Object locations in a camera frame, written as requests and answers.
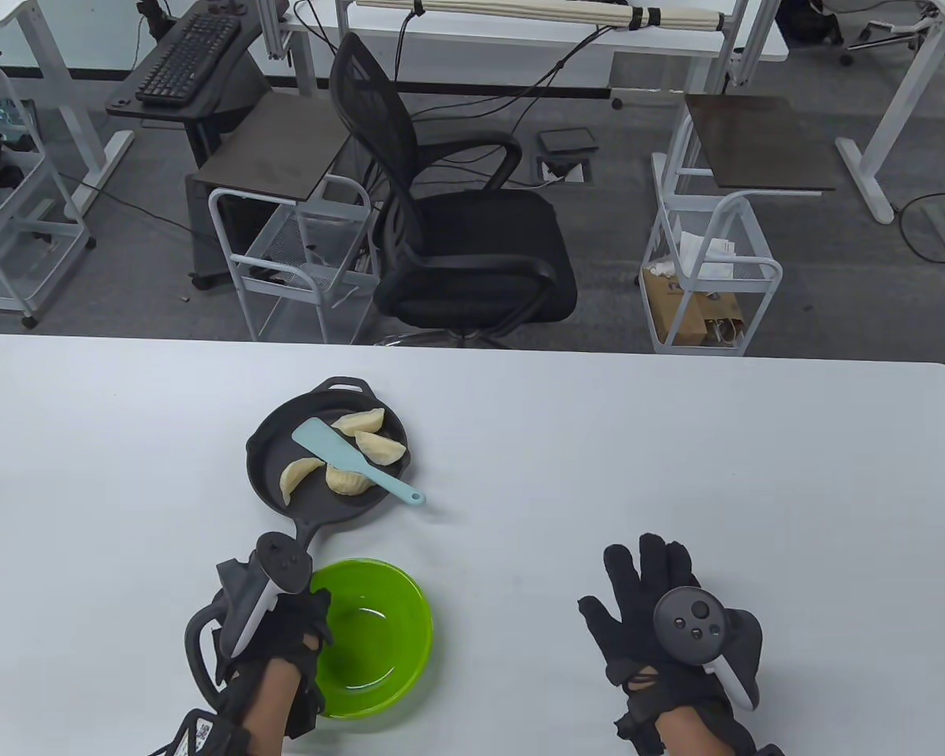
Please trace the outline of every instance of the mesh chair back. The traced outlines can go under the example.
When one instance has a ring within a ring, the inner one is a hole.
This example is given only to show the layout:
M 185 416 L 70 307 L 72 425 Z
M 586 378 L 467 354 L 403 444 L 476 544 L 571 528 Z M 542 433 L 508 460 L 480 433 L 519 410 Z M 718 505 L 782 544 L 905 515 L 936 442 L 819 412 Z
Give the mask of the mesh chair back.
M 393 224 L 398 238 L 387 246 L 418 250 L 419 211 L 409 191 L 417 172 L 416 132 L 395 85 L 353 32 L 340 41 L 329 72 L 329 94 L 350 135 L 375 158 L 392 188 L 390 204 L 397 205 L 400 217 Z

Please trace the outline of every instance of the cardboard box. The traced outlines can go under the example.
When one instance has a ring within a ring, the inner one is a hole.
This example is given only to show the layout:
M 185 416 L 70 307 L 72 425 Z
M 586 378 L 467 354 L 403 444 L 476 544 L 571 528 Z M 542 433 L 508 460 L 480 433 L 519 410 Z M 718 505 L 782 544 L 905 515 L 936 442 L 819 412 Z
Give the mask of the cardboard box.
M 644 288 L 648 293 L 655 331 L 659 341 L 664 343 L 682 303 L 682 288 L 675 276 L 654 275 L 648 270 L 644 271 Z M 735 295 L 699 292 L 690 299 L 673 343 L 679 347 L 722 346 L 736 341 L 745 330 L 746 324 Z
M 644 291 L 648 295 L 655 331 L 659 341 L 664 343 L 682 302 L 682 289 L 674 276 L 655 275 L 649 270 L 644 270 L 643 275 Z M 703 323 L 703 315 L 693 306 L 693 302 L 690 302 L 673 343 L 679 347 L 698 347 L 706 338 L 707 326 Z

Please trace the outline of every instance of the keyboard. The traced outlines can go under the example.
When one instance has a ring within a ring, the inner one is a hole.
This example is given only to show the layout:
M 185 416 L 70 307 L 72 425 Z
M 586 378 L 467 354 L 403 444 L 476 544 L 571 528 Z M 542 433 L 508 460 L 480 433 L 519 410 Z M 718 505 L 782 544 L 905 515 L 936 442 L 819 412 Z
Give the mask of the keyboard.
M 191 103 L 221 55 L 238 36 L 242 22 L 232 16 L 198 13 L 189 19 L 182 35 L 169 44 L 151 72 L 135 91 L 148 105 L 181 108 Z

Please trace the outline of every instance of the floor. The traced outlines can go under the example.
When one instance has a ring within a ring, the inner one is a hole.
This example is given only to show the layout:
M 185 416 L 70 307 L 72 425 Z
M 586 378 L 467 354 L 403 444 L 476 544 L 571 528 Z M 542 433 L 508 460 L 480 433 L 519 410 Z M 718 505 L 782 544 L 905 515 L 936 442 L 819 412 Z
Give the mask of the floor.
M 853 37 L 866 15 L 844 17 Z M 904 11 L 883 17 L 907 18 Z M 857 64 L 837 65 L 837 51 L 794 50 L 785 64 L 761 65 L 753 91 L 780 94 L 827 144 L 836 136 L 865 143 L 910 61 L 907 50 L 888 48 L 858 55 Z M 649 72 L 649 58 L 617 61 L 617 76 Z M 92 111 L 109 85 L 81 83 Z M 23 82 L 38 98 L 35 82 Z M 410 96 L 412 108 L 458 98 Z M 523 106 L 498 115 L 513 125 Z M 57 165 L 67 176 L 83 173 L 58 114 L 42 109 L 42 127 Z M 525 349 L 650 352 L 641 300 L 633 284 L 652 221 L 648 169 L 652 151 L 667 147 L 674 110 L 669 107 L 613 111 L 606 101 L 541 100 L 518 134 L 529 146 L 534 133 L 563 124 L 587 125 L 599 141 L 589 186 L 558 184 L 540 190 L 558 209 L 573 257 L 580 303 L 562 324 L 531 325 L 509 338 Z M 122 124 L 94 116 L 102 132 Z M 839 161 L 832 150 L 833 161 Z M 531 183 L 526 161 L 516 179 Z M 178 223 L 187 222 L 183 178 L 193 162 L 184 133 L 140 128 L 108 191 Z M 488 169 L 490 161 L 469 165 Z M 895 226 L 873 222 L 843 167 L 839 190 L 823 199 L 756 202 L 784 280 L 750 354 L 770 357 L 933 361 L 945 363 L 945 265 L 914 255 Z M 455 169 L 430 172 L 441 181 L 426 191 L 457 190 L 454 181 L 475 176 Z M 945 64 L 882 174 L 894 204 L 945 191 Z M 475 183 L 462 184 L 475 187 Z M 191 270 L 188 234 L 109 198 L 88 213 L 98 249 L 76 271 L 43 314 L 38 334 L 115 335 L 166 339 L 245 339 L 241 310 L 230 287 L 200 292 Z M 925 240 L 921 224 L 915 231 Z M 396 328 L 378 317 L 365 331 L 375 341 Z M 0 332 L 21 332 L 19 318 L 0 313 Z

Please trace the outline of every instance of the plastic bowl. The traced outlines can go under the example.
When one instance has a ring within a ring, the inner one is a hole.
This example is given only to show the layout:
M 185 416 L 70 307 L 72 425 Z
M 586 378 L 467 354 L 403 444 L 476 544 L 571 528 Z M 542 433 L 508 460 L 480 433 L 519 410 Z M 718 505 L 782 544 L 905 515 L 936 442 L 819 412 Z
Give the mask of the plastic bowl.
M 312 590 L 332 593 L 335 640 L 318 660 L 325 716 L 357 720 L 402 701 L 427 669 L 434 619 L 420 587 L 397 566 L 347 559 L 318 570 Z

